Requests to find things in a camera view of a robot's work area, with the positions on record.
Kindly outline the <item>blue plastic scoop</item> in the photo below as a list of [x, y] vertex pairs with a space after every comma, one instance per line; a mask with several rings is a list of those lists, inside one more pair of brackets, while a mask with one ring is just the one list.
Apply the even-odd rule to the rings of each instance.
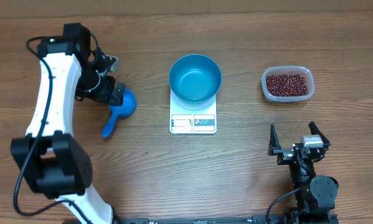
[[111, 116], [102, 130], [102, 136], [108, 138], [111, 136], [118, 118], [131, 116], [136, 110], [136, 96], [130, 89], [125, 89], [123, 95], [123, 104], [121, 106], [110, 105]]

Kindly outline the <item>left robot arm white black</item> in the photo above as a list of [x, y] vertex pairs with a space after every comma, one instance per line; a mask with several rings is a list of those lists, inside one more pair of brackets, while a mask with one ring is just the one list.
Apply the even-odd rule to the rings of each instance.
[[112, 115], [103, 130], [108, 137], [117, 118], [135, 111], [135, 95], [112, 76], [118, 59], [104, 54], [80, 23], [65, 24], [61, 35], [40, 36], [37, 43], [32, 50], [40, 63], [36, 107], [25, 136], [10, 147], [20, 170], [17, 179], [52, 206], [66, 206], [80, 223], [119, 223], [93, 186], [90, 157], [73, 136], [73, 106], [86, 98], [108, 105]]

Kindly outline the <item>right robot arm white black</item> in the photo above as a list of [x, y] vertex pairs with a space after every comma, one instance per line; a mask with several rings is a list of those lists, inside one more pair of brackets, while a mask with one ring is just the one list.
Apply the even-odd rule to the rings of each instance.
[[[324, 159], [331, 145], [326, 136], [312, 121], [308, 124], [311, 134], [301, 137], [301, 142], [291, 148], [280, 145], [275, 125], [270, 126], [268, 155], [276, 156], [279, 166], [287, 165], [290, 170], [293, 190], [274, 200], [265, 214], [266, 223], [337, 223], [337, 217], [330, 211], [335, 209], [335, 199], [339, 184], [333, 177], [318, 175], [314, 163]], [[289, 208], [284, 214], [271, 217], [274, 205], [295, 197], [295, 208]]]

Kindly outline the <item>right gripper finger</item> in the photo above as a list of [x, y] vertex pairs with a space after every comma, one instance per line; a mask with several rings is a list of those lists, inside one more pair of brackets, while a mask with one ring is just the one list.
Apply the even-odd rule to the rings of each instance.
[[323, 147], [324, 148], [328, 148], [331, 143], [330, 141], [327, 139], [327, 137], [319, 130], [319, 128], [317, 127], [317, 125], [315, 124], [314, 121], [311, 121], [309, 124], [309, 129], [310, 129], [310, 132], [312, 135], [319, 135], [322, 142], [323, 142]]
[[275, 125], [271, 124], [270, 126], [270, 142], [268, 145], [268, 155], [277, 155], [281, 151], [281, 145], [278, 140], [278, 136], [276, 133]]

